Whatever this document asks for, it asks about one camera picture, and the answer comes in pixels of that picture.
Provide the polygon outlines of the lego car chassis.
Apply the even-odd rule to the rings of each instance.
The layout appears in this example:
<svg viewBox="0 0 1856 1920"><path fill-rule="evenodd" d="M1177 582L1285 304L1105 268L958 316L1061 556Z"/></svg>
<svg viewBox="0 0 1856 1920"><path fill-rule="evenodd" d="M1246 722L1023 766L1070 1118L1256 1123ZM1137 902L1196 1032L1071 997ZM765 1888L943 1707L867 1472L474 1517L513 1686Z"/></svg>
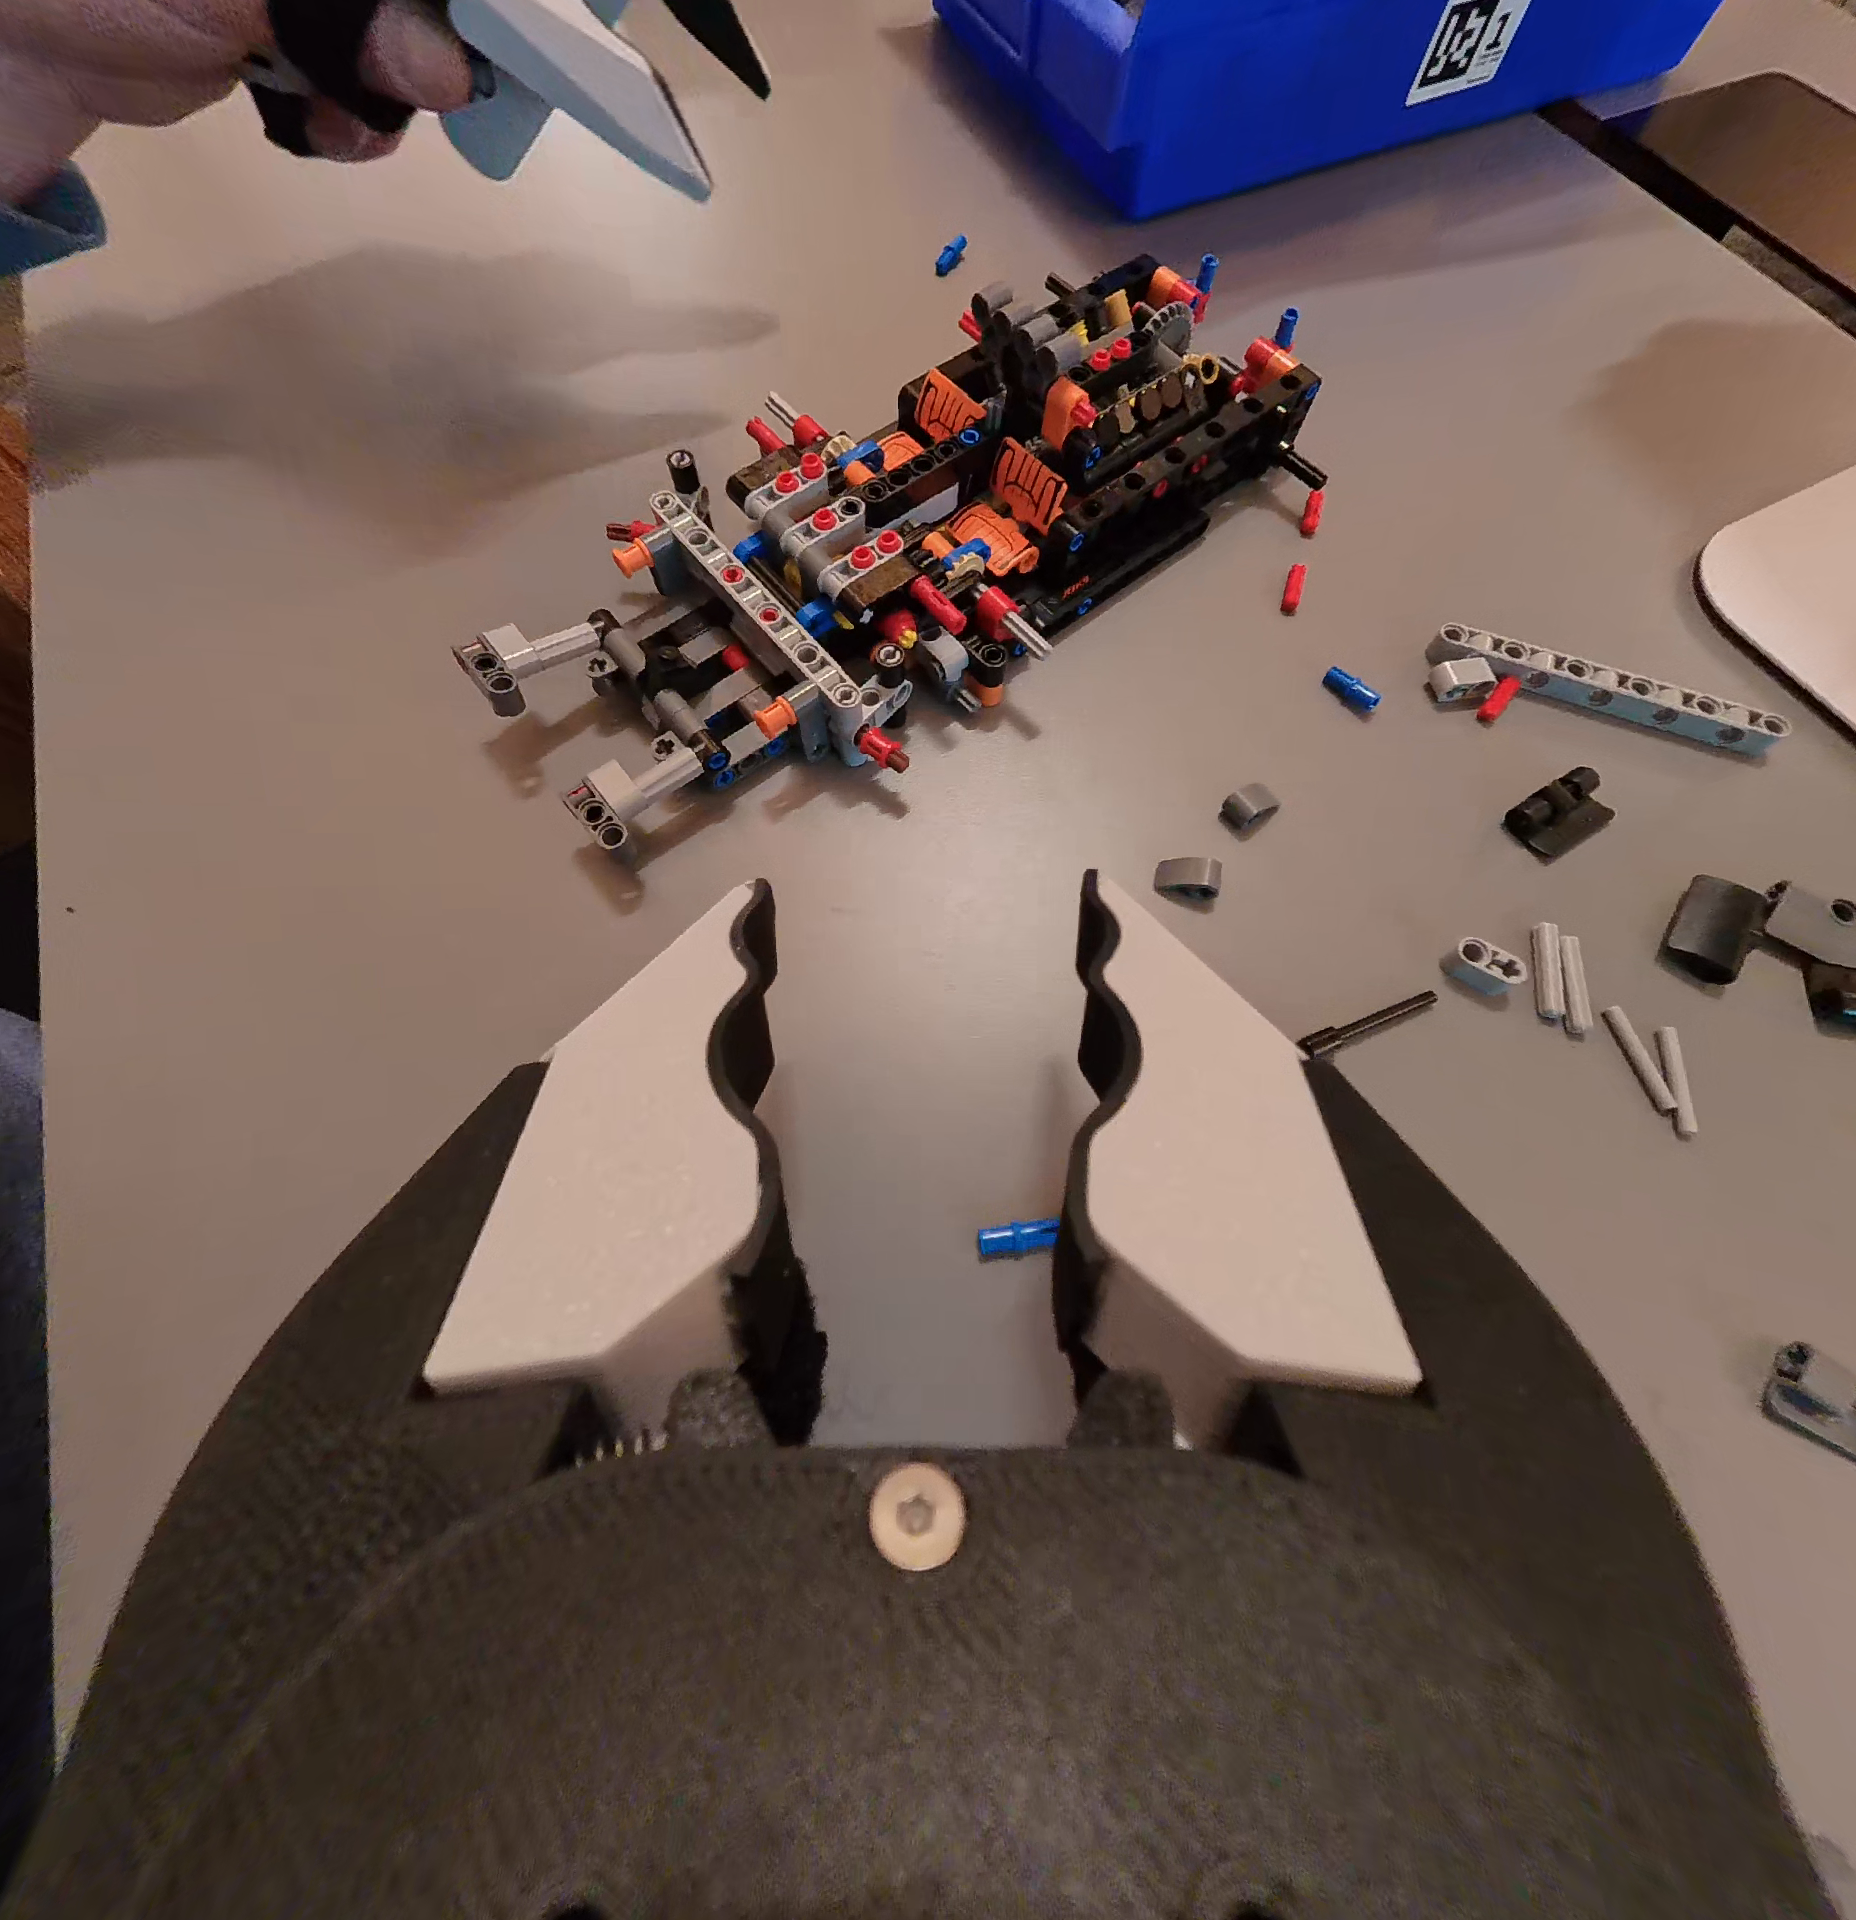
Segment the lego car chassis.
<svg viewBox="0 0 1856 1920"><path fill-rule="evenodd" d="M655 807L790 755L902 772L917 694L998 707L1017 668L1196 546L1216 504L1277 474L1326 487L1298 453L1319 395L1298 312L1233 358L1201 337L1214 273L1211 253L1196 276L1134 253L1032 301L986 284L964 349L907 378L872 432L769 395L746 421L756 460L724 482L738 539L676 448L644 513L604 529L620 576L649 576L646 605L543 637L502 624L454 663L498 718L566 665L638 712L641 763L562 797L610 854L634 854Z"/></svg>

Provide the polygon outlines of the black small connector piece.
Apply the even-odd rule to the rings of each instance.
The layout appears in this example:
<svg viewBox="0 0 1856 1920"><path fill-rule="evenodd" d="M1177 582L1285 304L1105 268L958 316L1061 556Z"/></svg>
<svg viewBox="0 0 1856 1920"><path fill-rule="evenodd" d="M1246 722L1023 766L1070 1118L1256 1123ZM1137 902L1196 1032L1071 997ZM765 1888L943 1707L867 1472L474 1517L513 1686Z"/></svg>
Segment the black small connector piece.
<svg viewBox="0 0 1856 1920"><path fill-rule="evenodd" d="M1612 807L1597 797L1599 781L1594 769L1572 766L1509 807L1505 832L1539 862L1560 860L1612 824Z"/></svg>

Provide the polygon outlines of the black and grey lego panel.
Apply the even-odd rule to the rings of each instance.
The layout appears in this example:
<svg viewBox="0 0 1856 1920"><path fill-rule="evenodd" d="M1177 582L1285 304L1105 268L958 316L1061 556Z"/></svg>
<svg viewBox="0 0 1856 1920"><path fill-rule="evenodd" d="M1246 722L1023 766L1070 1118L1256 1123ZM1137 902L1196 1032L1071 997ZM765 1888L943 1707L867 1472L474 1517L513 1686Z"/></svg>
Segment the black and grey lego panel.
<svg viewBox="0 0 1856 1920"><path fill-rule="evenodd" d="M1658 955L1705 987L1741 978L1757 950L1795 968L1816 1028L1856 1033L1856 904L1794 882L1764 890L1694 874L1665 923Z"/></svg>

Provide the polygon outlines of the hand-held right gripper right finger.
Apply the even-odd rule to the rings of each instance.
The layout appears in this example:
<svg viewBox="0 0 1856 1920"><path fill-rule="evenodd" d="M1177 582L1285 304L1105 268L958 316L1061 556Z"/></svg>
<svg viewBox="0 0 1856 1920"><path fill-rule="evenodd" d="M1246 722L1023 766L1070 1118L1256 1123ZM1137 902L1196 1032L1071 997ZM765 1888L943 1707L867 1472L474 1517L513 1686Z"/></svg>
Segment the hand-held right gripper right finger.
<svg viewBox="0 0 1856 1920"><path fill-rule="evenodd" d="M1149 1375L1175 1441L1224 1442L1261 1383L1413 1397L1421 1358L1298 1045L1097 870L1074 968L1091 1107L1051 1306L1076 1404Z"/></svg>

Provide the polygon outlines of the blue plastic storage bin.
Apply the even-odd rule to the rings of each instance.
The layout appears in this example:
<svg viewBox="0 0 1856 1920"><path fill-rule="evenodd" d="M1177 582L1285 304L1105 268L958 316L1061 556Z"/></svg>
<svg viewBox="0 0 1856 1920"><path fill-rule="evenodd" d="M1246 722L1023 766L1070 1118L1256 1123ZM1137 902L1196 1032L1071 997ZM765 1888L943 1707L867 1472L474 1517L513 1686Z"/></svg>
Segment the blue plastic storage bin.
<svg viewBox="0 0 1856 1920"><path fill-rule="evenodd" d="M1123 217L1651 81L1714 2L937 2Z"/></svg>

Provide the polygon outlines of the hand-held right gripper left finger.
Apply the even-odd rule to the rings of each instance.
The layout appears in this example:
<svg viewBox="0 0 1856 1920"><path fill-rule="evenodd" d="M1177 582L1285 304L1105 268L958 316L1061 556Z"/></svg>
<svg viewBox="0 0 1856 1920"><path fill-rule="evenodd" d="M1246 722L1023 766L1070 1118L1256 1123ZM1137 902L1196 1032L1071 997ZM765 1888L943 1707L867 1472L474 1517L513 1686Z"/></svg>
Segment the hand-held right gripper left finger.
<svg viewBox="0 0 1856 1920"><path fill-rule="evenodd" d="M431 1390L669 1397L690 1372L778 1361L790 1236L757 1118L773 933L771 886L736 886L543 1055Z"/></svg>

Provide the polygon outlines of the person's left hand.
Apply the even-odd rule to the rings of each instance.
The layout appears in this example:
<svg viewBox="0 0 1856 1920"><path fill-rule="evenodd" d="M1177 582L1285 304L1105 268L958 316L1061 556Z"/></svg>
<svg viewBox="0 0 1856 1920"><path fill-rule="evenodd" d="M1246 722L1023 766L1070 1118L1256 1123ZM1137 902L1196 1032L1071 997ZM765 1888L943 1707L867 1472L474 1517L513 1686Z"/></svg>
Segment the person's left hand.
<svg viewBox="0 0 1856 1920"><path fill-rule="evenodd" d="M0 202L22 206L102 125L171 125L221 101L243 61L272 47L253 2L0 2ZM363 84L427 113L471 100L459 40L427 4L382 4ZM378 132L334 101L308 109L314 156L386 156Z"/></svg>

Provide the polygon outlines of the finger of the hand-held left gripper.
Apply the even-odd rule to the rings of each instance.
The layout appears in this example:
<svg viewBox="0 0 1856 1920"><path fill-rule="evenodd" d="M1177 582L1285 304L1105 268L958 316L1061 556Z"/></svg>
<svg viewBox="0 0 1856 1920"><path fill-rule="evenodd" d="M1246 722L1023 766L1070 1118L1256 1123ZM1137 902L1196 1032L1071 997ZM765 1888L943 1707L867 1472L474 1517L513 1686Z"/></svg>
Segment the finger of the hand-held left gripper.
<svg viewBox="0 0 1856 1920"><path fill-rule="evenodd" d="M685 33L749 89L756 100L771 97L771 79L738 8L728 0L678 0L671 12Z"/></svg>
<svg viewBox="0 0 1856 1920"><path fill-rule="evenodd" d="M445 18L467 47L474 91L444 132L481 176L511 178L560 113L652 178L708 198L713 183L660 74L586 4L450 2Z"/></svg>

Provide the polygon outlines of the grey flat lego piece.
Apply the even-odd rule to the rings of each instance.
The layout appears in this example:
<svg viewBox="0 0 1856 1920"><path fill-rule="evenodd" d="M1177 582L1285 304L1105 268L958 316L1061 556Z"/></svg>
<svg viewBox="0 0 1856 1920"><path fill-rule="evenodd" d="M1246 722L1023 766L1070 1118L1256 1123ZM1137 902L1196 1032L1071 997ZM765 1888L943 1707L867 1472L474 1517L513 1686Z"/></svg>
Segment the grey flat lego piece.
<svg viewBox="0 0 1856 1920"><path fill-rule="evenodd" d="M1856 1464L1856 1376L1823 1350L1799 1339L1779 1348L1759 1408L1779 1428Z"/></svg>

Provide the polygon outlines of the white rounded board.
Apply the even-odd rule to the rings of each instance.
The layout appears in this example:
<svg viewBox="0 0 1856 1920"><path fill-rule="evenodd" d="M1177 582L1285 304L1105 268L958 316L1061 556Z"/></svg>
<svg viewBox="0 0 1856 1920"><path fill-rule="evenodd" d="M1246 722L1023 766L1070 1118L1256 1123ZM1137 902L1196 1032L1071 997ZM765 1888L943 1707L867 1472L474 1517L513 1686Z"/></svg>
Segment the white rounded board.
<svg viewBox="0 0 1856 1920"><path fill-rule="evenodd" d="M1696 594L1856 736L1856 464L1714 533Z"/></svg>

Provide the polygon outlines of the tan wooden chair seat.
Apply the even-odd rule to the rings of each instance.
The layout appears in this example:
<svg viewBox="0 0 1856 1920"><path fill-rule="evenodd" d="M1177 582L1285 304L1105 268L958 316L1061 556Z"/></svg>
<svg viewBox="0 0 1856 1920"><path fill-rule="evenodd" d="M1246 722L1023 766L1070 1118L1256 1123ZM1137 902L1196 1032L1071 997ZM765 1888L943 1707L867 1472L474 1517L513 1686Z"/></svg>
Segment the tan wooden chair seat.
<svg viewBox="0 0 1856 1920"><path fill-rule="evenodd" d="M1856 341L1856 113L1768 71L1599 114L1539 117Z"/></svg>

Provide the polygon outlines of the long grey lego beam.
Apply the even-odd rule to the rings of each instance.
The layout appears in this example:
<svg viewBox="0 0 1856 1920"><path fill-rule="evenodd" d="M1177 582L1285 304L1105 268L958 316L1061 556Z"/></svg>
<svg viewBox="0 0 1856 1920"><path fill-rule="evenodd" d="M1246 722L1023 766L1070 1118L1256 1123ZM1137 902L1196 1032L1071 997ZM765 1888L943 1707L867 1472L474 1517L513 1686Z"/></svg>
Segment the long grey lego beam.
<svg viewBox="0 0 1856 1920"><path fill-rule="evenodd" d="M1588 712L1637 732L1683 738L1709 751L1761 760L1791 736L1790 722L1773 712L1579 654L1539 649L1465 623L1441 624L1425 647L1426 670L1435 660L1463 656L1484 659L1495 676L1519 676L1518 696Z"/></svg>

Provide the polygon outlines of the black lego axle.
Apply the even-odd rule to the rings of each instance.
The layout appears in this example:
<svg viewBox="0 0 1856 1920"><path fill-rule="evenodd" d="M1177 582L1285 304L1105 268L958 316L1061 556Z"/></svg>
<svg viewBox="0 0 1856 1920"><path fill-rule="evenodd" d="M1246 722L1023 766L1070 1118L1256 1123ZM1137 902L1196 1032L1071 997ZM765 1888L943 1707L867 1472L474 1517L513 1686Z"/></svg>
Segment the black lego axle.
<svg viewBox="0 0 1856 1920"><path fill-rule="evenodd" d="M1382 1032L1399 1028L1403 1020L1413 1020L1421 1013L1435 1008L1441 1001L1439 992L1423 989L1413 992L1405 999L1387 1002L1382 1008L1372 1010L1369 1013L1356 1016L1355 1020L1332 1022L1307 1032L1298 1045L1298 1053L1306 1061L1323 1061L1348 1045L1363 1042L1366 1038L1374 1038Z"/></svg>

